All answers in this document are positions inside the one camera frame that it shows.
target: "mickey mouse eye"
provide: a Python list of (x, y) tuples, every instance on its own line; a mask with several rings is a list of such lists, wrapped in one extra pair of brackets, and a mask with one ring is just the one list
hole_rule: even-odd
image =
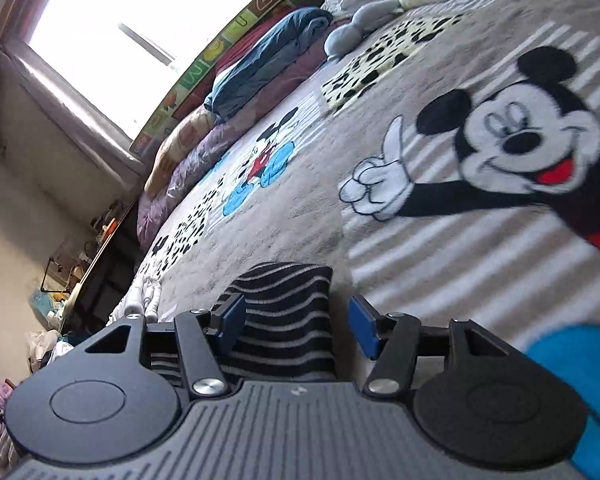
[(507, 122), (498, 114), (487, 114), (484, 118), (484, 127), (496, 137), (506, 137), (511, 133)]
[(529, 110), (525, 105), (513, 101), (507, 105), (507, 119), (509, 120), (509, 124), (514, 126), (517, 130), (525, 130), (529, 127), (531, 113), (529, 113)]

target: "mickey mouse nose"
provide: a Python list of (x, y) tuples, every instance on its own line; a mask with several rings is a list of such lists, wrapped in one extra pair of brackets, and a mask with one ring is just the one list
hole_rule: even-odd
[(502, 149), (509, 155), (524, 155), (536, 149), (541, 142), (542, 137), (535, 132), (520, 132), (505, 140)]

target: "black cartoon arm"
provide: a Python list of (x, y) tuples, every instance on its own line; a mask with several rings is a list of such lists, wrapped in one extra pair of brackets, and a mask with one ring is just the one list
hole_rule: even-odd
[(464, 180), (439, 184), (414, 184), (398, 216), (453, 215), (478, 209), (500, 209), (533, 203), (531, 195), (477, 189)]

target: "mickey mouse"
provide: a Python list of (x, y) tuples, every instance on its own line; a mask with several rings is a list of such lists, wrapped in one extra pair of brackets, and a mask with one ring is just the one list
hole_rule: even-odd
[(379, 221), (544, 204), (600, 249), (600, 123), (561, 84), (575, 75), (576, 62), (561, 49), (542, 46), (522, 55), (518, 69), (525, 80), (475, 107), (466, 91), (455, 89), (418, 115), (422, 135), (456, 130), (461, 180), (412, 182), (401, 157), (398, 117), (382, 157), (361, 161), (340, 199)]

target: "bed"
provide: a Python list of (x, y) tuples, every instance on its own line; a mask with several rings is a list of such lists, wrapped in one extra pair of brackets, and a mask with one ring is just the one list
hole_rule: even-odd
[(401, 14), (239, 139), (141, 269), (164, 321), (263, 262), (333, 269), (340, 378), (370, 369), (347, 330), (353, 293), (520, 349), (600, 322), (600, 0)]

